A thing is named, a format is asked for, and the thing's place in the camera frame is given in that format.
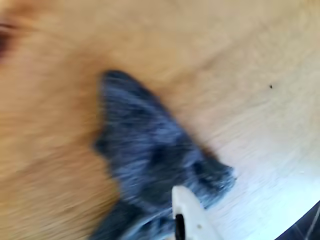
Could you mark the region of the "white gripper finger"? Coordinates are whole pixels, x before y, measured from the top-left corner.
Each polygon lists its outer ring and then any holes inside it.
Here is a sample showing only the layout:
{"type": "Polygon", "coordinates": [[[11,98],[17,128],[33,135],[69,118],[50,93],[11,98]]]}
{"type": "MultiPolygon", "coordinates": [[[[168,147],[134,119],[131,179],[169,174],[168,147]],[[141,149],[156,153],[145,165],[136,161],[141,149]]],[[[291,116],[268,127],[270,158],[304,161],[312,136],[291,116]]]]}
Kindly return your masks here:
{"type": "Polygon", "coordinates": [[[187,187],[177,185],[171,191],[172,217],[176,240],[221,240],[196,195],[187,187]]]}

